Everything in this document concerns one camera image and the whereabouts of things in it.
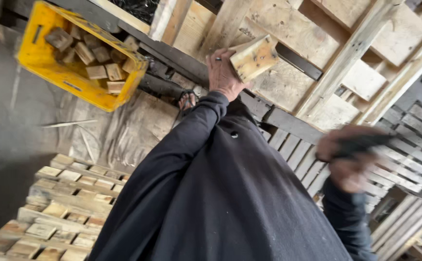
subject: wooden pallet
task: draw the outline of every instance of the wooden pallet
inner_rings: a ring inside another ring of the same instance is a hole
[[[0,260],[83,261],[129,174],[58,154],[36,174],[16,220],[0,229]]]
[[[215,15],[196,1],[161,0],[147,28],[108,0],[90,1],[199,61],[271,34],[291,57],[257,77],[252,91],[321,131],[375,124],[422,73],[422,4],[238,0]]]

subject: wood scrap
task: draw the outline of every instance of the wood scrap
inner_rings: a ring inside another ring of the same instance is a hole
[[[89,66],[85,68],[87,70],[88,78],[90,80],[106,79],[108,74],[106,68],[103,65]]]
[[[119,65],[116,63],[105,65],[105,67],[106,71],[108,72],[108,78],[111,81],[123,80],[127,77],[126,74],[121,70],[121,67],[119,67]]]
[[[252,40],[230,57],[230,62],[243,83],[273,67],[278,60],[275,43],[270,35]]]
[[[72,36],[61,27],[53,28],[49,34],[45,35],[45,40],[61,52],[71,46],[73,42]]]
[[[75,45],[75,53],[79,56],[79,58],[82,60],[82,62],[85,63],[85,65],[90,65],[96,57],[93,54],[93,52],[87,48],[87,46],[83,42],[78,42]]]

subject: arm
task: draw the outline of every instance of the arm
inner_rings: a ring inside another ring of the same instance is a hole
[[[370,230],[366,221],[365,194],[346,193],[330,177],[324,184],[324,214],[355,261],[374,261]]]
[[[371,152],[353,154],[353,159],[333,158],[339,139],[363,134],[382,134],[377,129],[347,125],[324,135],[317,158],[329,163],[330,177],[324,184],[324,214],[355,261],[375,261],[370,248],[370,230],[365,212],[364,171],[377,157]]]

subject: dusty floor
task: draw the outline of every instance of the dusty floor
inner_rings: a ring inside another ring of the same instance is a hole
[[[64,91],[20,68],[14,50],[20,33],[0,26],[0,227],[25,203],[34,173],[54,157],[54,123]]]

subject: hand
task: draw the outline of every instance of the hand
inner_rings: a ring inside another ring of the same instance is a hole
[[[333,130],[324,135],[317,146],[317,158],[330,163],[330,179],[336,187],[347,193],[357,193],[362,190],[367,178],[364,171],[376,162],[377,156],[363,152],[354,154],[354,159],[332,160],[332,157],[339,149],[338,139],[363,134],[383,134],[383,132],[371,127],[347,125],[341,130]]]
[[[251,86],[251,83],[244,84],[240,81],[230,63],[230,57],[235,52],[219,49],[213,55],[206,57],[209,72],[209,91],[221,92],[229,102],[235,100],[243,89]]]

